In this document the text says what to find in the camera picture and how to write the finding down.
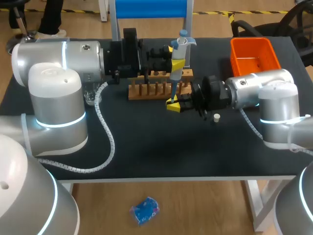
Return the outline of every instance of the black table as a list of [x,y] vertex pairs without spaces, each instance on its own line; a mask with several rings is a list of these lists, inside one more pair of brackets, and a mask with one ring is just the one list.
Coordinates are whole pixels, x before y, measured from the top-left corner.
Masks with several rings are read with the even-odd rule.
[[[146,39],[149,47],[169,44],[171,39]],[[301,115],[313,114],[313,84],[290,38],[270,38],[281,67],[287,69],[299,90]],[[109,40],[100,40],[108,48]],[[230,39],[197,39],[190,65],[196,79],[232,76]],[[203,121],[196,111],[166,111],[164,100],[128,101],[128,81],[108,86],[100,104],[114,136],[115,156],[103,170],[92,174],[46,168],[67,182],[136,180],[209,180],[290,178],[301,172],[312,157],[304,153],[273,150],[264,146],[238,111],[218,110],[220,122]],[[27,89],[15,79],[6,91],[0,115],[33,114]],[[258,108],[246,113],[258,129]],[[91,168],[106,160],[110,145],[95,110],[87,108],[89,140],[78,152],[48,159],[79,168]]]

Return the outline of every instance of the wooden floor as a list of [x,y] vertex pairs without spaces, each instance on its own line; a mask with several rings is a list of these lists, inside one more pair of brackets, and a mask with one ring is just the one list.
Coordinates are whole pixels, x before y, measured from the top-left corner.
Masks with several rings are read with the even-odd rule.
[[[293,0],[195,0],[195,11],[289,10]],[[42,13],[27,13],[28,28],[36,29]],[[11,36],[7,13],[0,13],[0,101],[11,77],[10,57],[5,53]],[[278,22],[283,14],[235,15],[252,25]],[[70,37],[110,38],[109,23],[99,15],[64,13],[62,28]],[[139,38],[177,37],[182,19],[121,20],[121,28],[136,27]],[[196,15],[193,37],[231,37],[228,17]],[[81,213],[79,235],[253,235],[246,191],[239,181],[80,184],[73,195]],[[129,214],[131,206],[147,196],[159,202],[160,213],[138,227]],[[277,232],[272,226],[266,235]]]

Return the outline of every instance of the black pants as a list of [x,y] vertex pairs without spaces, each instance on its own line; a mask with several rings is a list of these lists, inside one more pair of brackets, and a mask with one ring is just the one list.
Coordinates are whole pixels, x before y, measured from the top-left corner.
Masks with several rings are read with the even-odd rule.
[[[38,29],[39,33],[53,35],[59,32],[62,6],[63,0],[47,0],[45,13]],[[24,6],[18,7],[18,10],[24,14]],[[11,28],[19,28],[13,9],[10,10],[9,21]]]

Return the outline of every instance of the wooden test tube rack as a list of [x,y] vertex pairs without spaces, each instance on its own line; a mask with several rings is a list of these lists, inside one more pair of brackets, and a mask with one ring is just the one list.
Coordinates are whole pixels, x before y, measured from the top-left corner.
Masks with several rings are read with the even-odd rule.
[[[170,73],[151,71],[149,79],[170,79]],[[177,84],[176,94],[191,94],[190,81],[193,79],[192,70],[183,70],[181,81]],[[166,81],[156,82],[154,84],[144,84],[144,77],[138,76],[129,78],[131,84],[128,87],[129,100],[145,100],[145,99],[169,99],[172,93],[172,84]]]

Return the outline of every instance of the table leg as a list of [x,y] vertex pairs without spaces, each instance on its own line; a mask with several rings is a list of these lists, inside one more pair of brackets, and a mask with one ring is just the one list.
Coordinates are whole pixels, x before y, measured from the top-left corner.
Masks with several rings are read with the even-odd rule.
[[98,0],[98,1],[99,1],[101,21],[107,22],[108,21],[109,0]]
[[269,180],[260,193],[256,180],[246,180],[246,190],[256,232],[266,231],[273,222],[273,206],[280,190],[289,180]]
[[65,189],[66,189],[70,194],[72,194],[74,184],[71,184],[71,183],[63,183],[62,185],[65,187]]

